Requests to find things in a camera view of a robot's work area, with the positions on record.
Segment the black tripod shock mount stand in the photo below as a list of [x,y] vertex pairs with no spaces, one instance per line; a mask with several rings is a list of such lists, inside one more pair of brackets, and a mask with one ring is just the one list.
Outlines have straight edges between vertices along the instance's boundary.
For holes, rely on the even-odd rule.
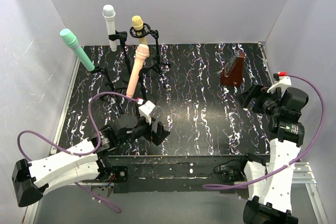
[[164,75],[163,75],[163,68],[164,67],[170,68],[171,64],[164,63],[161,61],[161,56],[159,53],[159,43],[158,43],[158,38],[159,38],[158,30],[152,30],[151,27],[146,23],[144,23],[144,25],[145,25],[146,36],[151,35],[155,39],[155,48],[156,48],[156,54],[155,54],[156,63],[152,65],[151,67],[147,67],[147,68],[150,68],[150,70],[153,70],[154,72],[158,74],[159,80],[162,82],[164,88],[166,88],[166,84],[164,81]]

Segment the black tripod clip stand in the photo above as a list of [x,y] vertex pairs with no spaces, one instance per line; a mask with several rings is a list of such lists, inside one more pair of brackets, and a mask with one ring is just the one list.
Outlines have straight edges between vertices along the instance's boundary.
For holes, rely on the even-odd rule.
[[100,66],[95,66],[94,69],[92,71],[90,71],[91,74],[96,74],[96,73],[99,73],[99,74],[102,74],[103,76],[105,76],[106,78],[106,82],[105,82],[105,85],[107,87],[110,88],[110,91],[113,92],[113,94],[103,94],[99,99],[104,101],[104,98],[105,97],[111,97],[111,98],[114,98],[117,102],[121,102],[121,98],[125,98],[129,101],[133,101],[132,98],[127,98],[126,95],[124,94],[115,94],[115,93],[118,93],[118,91],[123,91],[125,88],[124,87],[121,87],[121,88],[116,88],[113,84],[113,82],[111,81],[111,78],[109,76],[109,73],[108,73],[108,70],[106,67],[100,67]]

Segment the pink microphone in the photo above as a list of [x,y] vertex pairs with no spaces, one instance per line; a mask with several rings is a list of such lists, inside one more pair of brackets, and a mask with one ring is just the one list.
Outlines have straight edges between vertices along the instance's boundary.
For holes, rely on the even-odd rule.
[[145,44],[139,44],[135,51],[134,64],[126,91],[126,96],[128,98],[133,98],[137,82],[139,80],[140,71],[143,68],[143,64],[148,56],[149,56],[149,47]]

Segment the black round base holder stand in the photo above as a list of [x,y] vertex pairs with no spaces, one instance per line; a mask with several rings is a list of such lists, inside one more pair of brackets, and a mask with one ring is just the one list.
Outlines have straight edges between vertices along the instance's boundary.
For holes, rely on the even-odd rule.
[[129,83],[129,80],[130,80],[130,77],[131,77],[131,72],[132,72],[131,61],[130,61],[130,59],[127,55],[127,52],[126,52],[127,36],[128,36],[128,33],[126,31],[122,31],[122,32],[116,31],[115,34],[109,35],[110,42],[116,42],[117,40],[119,40],[121,48],[123,50],[124,63],[127,67],[127,73],[121,75],[121,80],[124,83]]

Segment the large yellow microphone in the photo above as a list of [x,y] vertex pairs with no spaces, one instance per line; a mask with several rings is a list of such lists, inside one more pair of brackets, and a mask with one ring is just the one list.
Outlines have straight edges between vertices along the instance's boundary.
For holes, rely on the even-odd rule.
[[132,27],[130,33],[134,38],[139,40],[139,44],[148,45],[146,39],[145,25],[142,18],[139,15],[135,15],[131,19]]

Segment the green microphone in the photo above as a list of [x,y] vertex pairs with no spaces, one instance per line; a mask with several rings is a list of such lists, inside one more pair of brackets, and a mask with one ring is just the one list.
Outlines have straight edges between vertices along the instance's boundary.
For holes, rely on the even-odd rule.
[[92,72],[95,69],[94,64],[90,60],[90,58],[87,56],[87,54],[84,52],[83,48],[80,46],[79,41],[77,37],[74,35],[74,33],[68,29],[65,28],[60,31],[60,36],[63,40],[63,42],[73,50],[79,61],[83,64],[83,66],[86,68],[87,71]]

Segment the white microphone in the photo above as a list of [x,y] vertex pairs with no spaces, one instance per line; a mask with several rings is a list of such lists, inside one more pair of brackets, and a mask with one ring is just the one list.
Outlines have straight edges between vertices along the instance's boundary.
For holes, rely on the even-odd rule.
[[[106,27],[107,27],[107,32],[108,32],[108,39],[110,35],[115,35],[116,34],[116,27],[115,27],[115,10],[112,5],[104,5],[103,10],[102,10],[102,15],[106,21]],[[109,44],[111,51],[115,52],[117,50],[117,42],[115,40],[110,40],[109,39]]]

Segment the black round base clip stand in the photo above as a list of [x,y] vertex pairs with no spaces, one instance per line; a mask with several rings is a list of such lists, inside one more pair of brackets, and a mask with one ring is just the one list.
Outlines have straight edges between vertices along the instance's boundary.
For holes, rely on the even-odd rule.
[[146,87],[144,85],[145,82],[145,75],[149,72],[150,68],[143,67],[139,72],[139,83],[140,83],[140,91],[142,94],[143,100],[148,100],[146,95]]

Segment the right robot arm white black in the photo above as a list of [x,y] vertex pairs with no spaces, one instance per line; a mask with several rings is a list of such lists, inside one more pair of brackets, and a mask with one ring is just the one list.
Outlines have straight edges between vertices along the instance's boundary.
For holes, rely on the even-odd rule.
[[270,116],[270,161],[246,154],[240,166],[250,185],[249,198],[243,212],[244,223],[298,223],[292,215],[291,185],[295,165],[291,163],[303,145],[305,128],[299,122],[301,110],[309,101],[302,90],[277,87],[273,93],[259,84],[253,84],[238,95],[246,108],[255,100],[252,111]]

